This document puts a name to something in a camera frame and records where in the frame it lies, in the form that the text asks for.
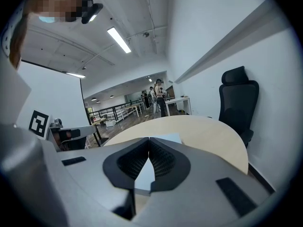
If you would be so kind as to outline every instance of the ceiling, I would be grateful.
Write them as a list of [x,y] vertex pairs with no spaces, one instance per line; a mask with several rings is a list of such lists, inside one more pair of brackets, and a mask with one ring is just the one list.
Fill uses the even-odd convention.
[[119,85],[116,85],[114,87],[108,88],[106,90],[103,90],[101,92],[98,92],[89,98],[85,98],[85,101],[88,102],[88,105],[93,105],[96,102],[92,102],[90,99],[92,97],[97,98],[98,100],[108,100],[111,95],[113,96],[123,96],[127,94],[131,94],[134,92],[139,92],[141,90],[147,89],[148,87],[152,86],[154,82],[160,78],[163,79],[165,76],[165,72],[156,73],[153,75],[150,75],[149,77],[142,77],[137,78],[135,80],[131,80]]
[[[96,73],[106,72],[109,67],[123,69],[125,61],[163,54],[168,0],[149,1],[150,8],[148,0],[94,0],[103,3],[104,7],[86,25],[81,19],[73,23],[48,24],[33,16],[21,52],[22,59],[79,73],[89,79]],[[131,53],[126,54],[107,33],[113,26],[129,44]],[[147,38],[143,37],[145,31],[150,34]]]

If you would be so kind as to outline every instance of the ceiling pipe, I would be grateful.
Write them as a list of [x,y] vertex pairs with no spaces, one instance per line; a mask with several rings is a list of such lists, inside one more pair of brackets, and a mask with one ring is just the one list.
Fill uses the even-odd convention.
[[[35,32],[35,33],[38,33],[38,34],[41,34],[41,35],[50,37],[50,38],[52,38],[52,39],[58,40],[58,41],[60,41],[60,42],[62,42],[62,43],[69,44],[70,46],[73,46],[73,47],[75,47],[75,48],[77,48],[77,49],[79,49],[79,50],[82,50],[82,51],[84,51],[84,52],[87,53],[87,54],[92,54],[92,55],[95,54],[94,52],[92,52],[91,50],[86,49],[86,48],[83,47],[82,45],[79,45],[79,44],[77,44],[77,43],[75,43],[75,42],[73,42],[73,41],[70,41],[70,40],[68,40],[68,39],[66,39],[66,38],[64,38],[64,37],[61,37],[60,35],[53,34],[53,33],[50,32],[50,31],[47,31],[47,30],[42,29],[42,30],[45,31],[45,32],[43,32],[43,31],[39,31],[39,30],[33,29],[33,28],[30,28],[30,29],[28,29],[28,30],[31,31],[31,32]],[[111,66],[114,65],[114,63],[112,63],[112,62],[110,62],[109,60],[103,58],[102,56],[99,56],[99,57],[100,57],[100,59],[103,60],[105,63],[108,63],[108,64],[111,65]]]
[[152,9],[151,9],[151,3],[150,3],[150,0],[147,0],[147,4],[148,4],[148,9],[150,11],[150,16],[151,16],[151,25],[152,25],[152,34],[153,34],[153,42],[154,42],[154,45],[155,45],[155,52],[157,54],[157,42],[156,42],[156,34],[155,34],[155,25],[153,23],[153,19],[152,19]]
[[[167,28],[167,26],[160,26],[160,27],[157,27],[157,28],[153,28],[153,29],[148,29],[148,30],[144,30],[144,31],[141,31],[141,32],[138,32],[134,35],[131,35],[131,36],[128,36],[125,38],[125,40],[128,40],[130,39],[131,37],[134,37],[134,36],[137,36],[137,35],[140,35],[140,34],[144,34],[146,32],[150,32],[150,31],[155,31],[155,30],[158,30],[158,29],[164,29],[164,28]],[[113,46],[117,45],[117,43],[114,43],[108,47],[106,47],[103,51],[99,52],[98,54],[96,54],[94,57],[92,57],[91,59],[89,59],[87,62],[85,62],[84,64],[82,64],[81,67],[85,66],[87,63],[89,63],[92,59],[96,58],[98,55],[102,54],[103,52],[109,50],[110,48],[112,48]]]

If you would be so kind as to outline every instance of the black and white tag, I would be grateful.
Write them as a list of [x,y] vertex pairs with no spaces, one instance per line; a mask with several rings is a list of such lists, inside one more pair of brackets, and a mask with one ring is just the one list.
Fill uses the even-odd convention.
[[46,139],[50,116],[34,110],[29,124],[29,130],[40,139]]

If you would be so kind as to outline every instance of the white projection screen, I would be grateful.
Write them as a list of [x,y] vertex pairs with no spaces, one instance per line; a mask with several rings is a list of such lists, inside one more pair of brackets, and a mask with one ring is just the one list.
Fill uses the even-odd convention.
[[60,118],[64,128],[89,125],[80,79],[27,62],[21,62],[18,74],[31,92],[17,119],[17,126],[28,129],[34,110]]

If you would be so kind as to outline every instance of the fluorescent ceiling light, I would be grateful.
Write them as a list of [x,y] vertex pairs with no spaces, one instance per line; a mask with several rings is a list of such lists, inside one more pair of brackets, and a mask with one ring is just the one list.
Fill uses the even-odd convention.
[[119,44],[119,46],[121,46],[125,53],[131,52],[125,41],[122,39],[122,37],[114,27],[110,28],[107,32],[113,37],[113,39]]
[[69,73],[69,72],[66,72],[66,74],[69,74],[69,75],[72,75],[72,76],[78,77],[78,78],[85,78],[85,76],[83,76],[83,75],[73,74],[73,73]]
[[93,17],[90,18],[89,22],[93,21],[93,20],[95,19],[96,16],[97,16],[96,14],[93,15]]

